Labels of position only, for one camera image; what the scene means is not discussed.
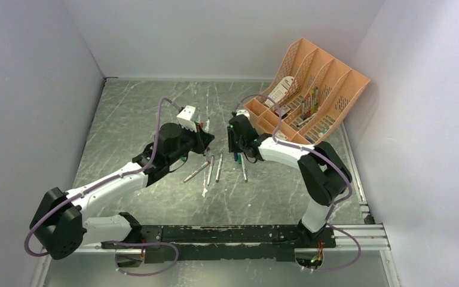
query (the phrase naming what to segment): gray wall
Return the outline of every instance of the gray wall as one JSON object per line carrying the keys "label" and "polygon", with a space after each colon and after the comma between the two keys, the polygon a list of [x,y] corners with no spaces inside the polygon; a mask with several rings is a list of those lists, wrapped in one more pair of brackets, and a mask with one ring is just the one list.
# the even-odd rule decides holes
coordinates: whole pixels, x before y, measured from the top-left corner
{"label": "gray wall", "polygon": [[403,286],[459,286],[459,1],[387,0],[346,123]]}
{"label": "gray wall", "polygon": [[0,0],[0,286],[28,286],[30,219],[47,190],[71,187],[101,84],[60,0]]}
{"label": "gray wall", "polygon": [[270,79],[305,37],[348,61],[384,0],[64,0],[107,76]]}

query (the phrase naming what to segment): desk organizer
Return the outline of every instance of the desk organizer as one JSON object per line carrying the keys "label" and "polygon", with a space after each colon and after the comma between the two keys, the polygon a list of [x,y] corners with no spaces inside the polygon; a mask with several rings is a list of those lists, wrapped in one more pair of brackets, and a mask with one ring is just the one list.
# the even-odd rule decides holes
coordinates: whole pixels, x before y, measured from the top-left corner
{"label": "desk organizer", "polygon": [[[318,144],[326,139],[344,120],[370,80],[334,58],[306,39],[294,42],[280,65],[272,84],[262,92],[269,95],[286,76],[295,79],[286,95],[278,102],[290,112],[283,119],[280,131],[287,141]],[[318,87],[318,110],[300,127],[302,99]],[[250,122],[259,133],[272,133],[279,116],[275,107],[267,107],[264,98],[256,97],[245,104]]]}

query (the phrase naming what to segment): marker in organizer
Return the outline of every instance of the marker in organizer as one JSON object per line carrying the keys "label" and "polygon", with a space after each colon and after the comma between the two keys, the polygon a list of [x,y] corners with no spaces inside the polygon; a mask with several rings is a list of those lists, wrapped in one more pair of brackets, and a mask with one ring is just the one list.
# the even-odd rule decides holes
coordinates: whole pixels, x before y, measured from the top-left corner
{"label": "marker in organizer", "polygon": [[247,169],[245,168],[245,161],[242,159],[242,172],[244,174],[244,180],[247,182]]}
{"label": "marker in organizer", "polygon": [[215,157],[210,157],[210,168],[209,168],[209,178],[207,179],[207,185],[210,185],[210,178],[212,177],[212,170],[213,170],[213,162],[215,161]]}
{"label": "marker in organizer", "polygon": [[222,168],[222,152],[221,152],[221,157],[219,157],[219,165],[217,166],[217,173],[215,174],[215,182],[219,182],[219,179],[221,178],[221,168]]}
{"label": "marker in organizer", "polygon": [[209,166],[210,162],[207,160],[205,161],[205,163],[203,163],[199,169],[195,170],[191,175],[189,175],[188,177],[186,177],[184,180],[183,180],[183,183],[186,183],[188,182],[191,178],[193,178],[195,175],[197,175],[200,171],[202,171],[205,167]]}

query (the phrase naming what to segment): floor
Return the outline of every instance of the floor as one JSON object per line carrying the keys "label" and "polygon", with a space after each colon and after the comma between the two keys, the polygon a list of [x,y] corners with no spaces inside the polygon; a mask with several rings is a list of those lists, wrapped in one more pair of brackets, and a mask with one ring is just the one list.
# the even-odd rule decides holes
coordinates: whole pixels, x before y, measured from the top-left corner
{"label": "floor", "polygon": [[[149,188],[136,191],[105,207],[99,216],[129,212],[141,224],[295,224],[304,214],[309,195],[301,174],[283,164],[247,162],[249,182],[241,167],[227,153],[227,121],[238,101],[266,89],[270,82],[181,82],[121,81],[106,82],[82,156],[74,186],[99,179],[125,165],[153,140],[157,103],[161,97],[179,105],[194,105],[201,110],[201,121],[209,121],[215,135],[210,144],[219,158],[224,151],[221,181],[214,176],[207,185],[208,169],[192,180],[182,181],[203,162],[192,154],[186,164]],[[161,123],[175,120],[174,108],[164,105]],[[341,158],[349,165],[340,129],[330,135]],[[336,207],[333,224],[362,224],[357,194]]]}

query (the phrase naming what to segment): metal frame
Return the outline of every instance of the metal frame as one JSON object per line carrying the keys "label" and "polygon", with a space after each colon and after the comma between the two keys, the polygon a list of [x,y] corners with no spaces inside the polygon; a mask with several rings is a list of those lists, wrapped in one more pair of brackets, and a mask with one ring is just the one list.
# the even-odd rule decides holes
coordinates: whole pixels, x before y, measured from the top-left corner
{"label": "metal frame", "polygon": [[[360,175],[356,167],[354,160],[353,151],[349,143],[347,131],[344,123],[341,124],[342,138],[344,142],[344,148],[349,155],[348,160],[350,162],[350,169],[353,173],[353,179],[355,186],[358,189],[360,210],[362,216],[370,214],[370,209],[366,201],[365,193],[363,191]],[[379,251],[381,254],[382,265],[384,267],[385,275],[388,280],[390,287],[400,287],[400,279],[396,270],[393,256],[391,254],[390,244],[386,235],[384,226],[382,224],[355,224],[355,225],[335,225],[344,231],[347,231],[351,235],[357,237],[363,251]],[[337,243],[336,248],[325,249],[325,252],[336,252],[336,251],[356,251],[356,244],[345,234],[335,231],[335,241]],[[314,252],[317,249],[302,248],[295,249],[296,252]],[[78,248],[76,253],[79,254],[140,254],[140,249],[102,249],[100,243],[94,243],[90,245],[81,246]],[[31,281],[31,287],[43,286],[44,280],[50,265],[51,258],[43,257],[38,261],[36,272]]]}

